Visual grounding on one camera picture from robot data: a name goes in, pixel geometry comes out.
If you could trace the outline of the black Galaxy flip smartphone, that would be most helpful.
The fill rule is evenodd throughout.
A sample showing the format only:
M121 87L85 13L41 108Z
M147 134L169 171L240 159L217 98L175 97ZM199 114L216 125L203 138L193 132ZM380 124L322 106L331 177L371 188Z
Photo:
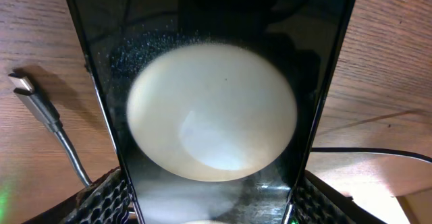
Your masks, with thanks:
M355 0L66 0L139 223L287 223Z

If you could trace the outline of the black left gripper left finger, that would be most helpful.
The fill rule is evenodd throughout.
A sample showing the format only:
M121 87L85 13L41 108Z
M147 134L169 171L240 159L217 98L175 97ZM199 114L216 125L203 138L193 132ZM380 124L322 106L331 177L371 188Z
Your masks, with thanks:
M126 180L120 169L112 171L90 191L61 224L125 224L131 203Z

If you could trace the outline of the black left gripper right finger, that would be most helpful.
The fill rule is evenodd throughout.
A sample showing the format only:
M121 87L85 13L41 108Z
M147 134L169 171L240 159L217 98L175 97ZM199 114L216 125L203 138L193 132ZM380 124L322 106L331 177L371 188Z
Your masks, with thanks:
M309 171L299 180L290 207L290 223L384 224Z

